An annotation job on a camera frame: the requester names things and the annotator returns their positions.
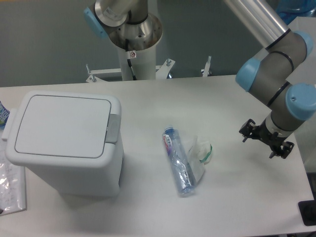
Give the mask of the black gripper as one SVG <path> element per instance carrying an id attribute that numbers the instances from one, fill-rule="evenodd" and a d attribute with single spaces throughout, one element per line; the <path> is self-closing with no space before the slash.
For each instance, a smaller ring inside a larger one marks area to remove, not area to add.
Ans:
<path id="1" fill-rule="evenodd" d="M 279 132 L 270 132 L 267 129 L 266 121 L 263 121 L 260 125 L 255 125 L 255 121 L 249 119 L 241 126 L 239 133 L 243 136 L 243 143 L 247 139 L 253 139 L 268 145 L 272 151 L 269 158 L 281 157 L 286 159 L 294 148 L 292 142 L 284 142 L 284 138 L 279 137 Z"/>

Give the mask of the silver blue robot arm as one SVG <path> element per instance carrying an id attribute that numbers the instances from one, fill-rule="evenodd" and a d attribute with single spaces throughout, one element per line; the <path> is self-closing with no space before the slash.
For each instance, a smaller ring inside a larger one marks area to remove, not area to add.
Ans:
<path id="1" fill-rule="evenodd" d="M 260 125 L 248 120 L 240 133 L 268 145 L 272 157 L 286 158 L 294 146 L 287 138 L 316 111 L 315 87 L 287 80 L 312 52 L 313 40 L 292 31 L 264 0 L 228 0 L 226 5 L 267 51 L 263 59 L 245 62 L 236 82 L 271 113 Z M 149 13 L 147 1 L 97 0 L 83 16 L 95 35 L 109 38 L 117 48 L 123 80 L 158 78 L 156 45 L 162 24 Z"/>

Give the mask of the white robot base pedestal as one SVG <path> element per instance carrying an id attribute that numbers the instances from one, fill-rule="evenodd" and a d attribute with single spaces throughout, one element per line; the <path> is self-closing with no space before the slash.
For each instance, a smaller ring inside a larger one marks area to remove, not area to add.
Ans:
<path id="1" fill-rule="evenodd" d="M 123 71 L 130 59 L 136 67 L 136 75 L 154 77 L 156 69 L 156 47 L 162 38 L 160 20 L 149 13 L 146 20 L 140 24 L 123 24 L 109 36 L 117 48 L 119 65 Z"/>

